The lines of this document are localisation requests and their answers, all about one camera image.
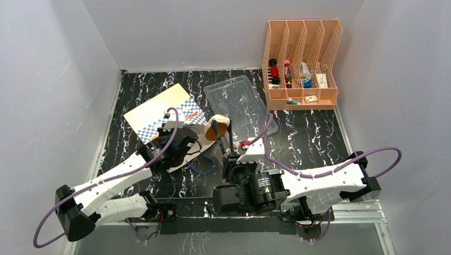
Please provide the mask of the yellow fake bread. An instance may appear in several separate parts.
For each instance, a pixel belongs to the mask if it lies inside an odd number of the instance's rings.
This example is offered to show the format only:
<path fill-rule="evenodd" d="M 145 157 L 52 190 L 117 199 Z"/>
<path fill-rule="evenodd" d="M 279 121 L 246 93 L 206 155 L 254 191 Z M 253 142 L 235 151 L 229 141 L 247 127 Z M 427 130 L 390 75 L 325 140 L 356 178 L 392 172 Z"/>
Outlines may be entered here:
<path fill-rule="evenodd" d="M 231 124 L 230 118 L 226 115 L 215 114 L 212 116 L 204 127 L 205 137 L 208 141 L 215 141 L 217 135 L 223 137 L 228 131 Z"/>

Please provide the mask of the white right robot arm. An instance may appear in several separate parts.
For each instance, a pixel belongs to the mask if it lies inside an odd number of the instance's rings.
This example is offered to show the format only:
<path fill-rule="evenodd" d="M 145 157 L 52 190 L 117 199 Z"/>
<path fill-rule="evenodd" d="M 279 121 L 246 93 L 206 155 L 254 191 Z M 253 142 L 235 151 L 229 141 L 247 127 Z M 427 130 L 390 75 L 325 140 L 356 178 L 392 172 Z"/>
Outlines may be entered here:
<path fill-rule="evenodd" d="M 361 152 L 351 154 L 341 164 L 312 171 L 258 171 L 257 162 L 265 156 L 263 140 L 268 128 L 267 124 L 258 137 L 241 144 L 243 154 L 225 152 L 223 178 L 227 184 L 213 191 L 216 213 L 263 214 L 279 210 L 285 220 L 314 221 L 343 200 L 360 202 L 380 194 L 381 186 L 376 177 L 368 176 L 368 163 Z"/>

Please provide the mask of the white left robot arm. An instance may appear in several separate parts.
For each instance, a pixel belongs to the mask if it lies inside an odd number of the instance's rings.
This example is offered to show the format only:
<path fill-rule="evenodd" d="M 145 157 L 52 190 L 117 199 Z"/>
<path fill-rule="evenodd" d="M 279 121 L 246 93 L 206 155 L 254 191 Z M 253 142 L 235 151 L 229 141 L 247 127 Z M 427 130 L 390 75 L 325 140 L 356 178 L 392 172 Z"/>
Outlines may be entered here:
<path fill-rule="evenodd" d="M 158 136 L 118 166 L 85 184 L 63 185 L 55 192 L 56 215 L 70 242 L 79 241 L 95 228 L 118 220 L 141 218 L 147 222 L 173 222 L 177 206 L 157 202 L 148 191 L 117 199 L 125 188 L 183 163 L 196 144 L 197 134 L 187 127 L 158 129 Z"/>

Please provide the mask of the checkered paper bread bag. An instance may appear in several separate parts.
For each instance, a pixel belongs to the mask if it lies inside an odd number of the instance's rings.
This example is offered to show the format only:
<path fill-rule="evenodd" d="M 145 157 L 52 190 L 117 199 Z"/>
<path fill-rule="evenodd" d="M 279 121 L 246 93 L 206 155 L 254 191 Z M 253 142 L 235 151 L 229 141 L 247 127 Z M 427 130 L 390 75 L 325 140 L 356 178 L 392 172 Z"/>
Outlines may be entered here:
<path fill-rule="evenodd" d="M 199 156 L 198 150 L 204 152 L 214 143 L 213 141 L 208 141 L 205 137 L 206 116 L 194 98 L 180 84 L 176 84 L 124 115 L 140 141 L 146 144 L 157 137 L 157 129 L 167 122 L 168 119 L 164 115 L 166 113 L 174 114 L 173 111 L 168 111 L 170 107 L 176 108 L 180 115 L 179 120 L 184 121 L 179 123 L 179 128 L 186 125 L 194 127 L 193 131 L 198 135 L 198 141 L 202 144 L 202 148 L 195 144 L 194 148 L 189 151 L 190 154 L 184 158 L 182 164 L 167 170 L 169 173 L 174 172 Z"/>

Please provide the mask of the clear plastic tray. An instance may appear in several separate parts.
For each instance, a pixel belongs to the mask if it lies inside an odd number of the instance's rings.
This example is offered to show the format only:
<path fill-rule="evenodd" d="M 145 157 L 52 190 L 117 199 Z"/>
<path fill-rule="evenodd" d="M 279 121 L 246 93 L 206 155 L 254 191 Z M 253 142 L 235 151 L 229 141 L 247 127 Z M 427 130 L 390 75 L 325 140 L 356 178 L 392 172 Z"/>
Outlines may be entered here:
<path fill-rule="evenodd" d="M 209 85 L 204 92 L 213 113 L 232 120 L 235 142 L 254 138 L 264 130 L 270 112 L 247 76 Z"/>

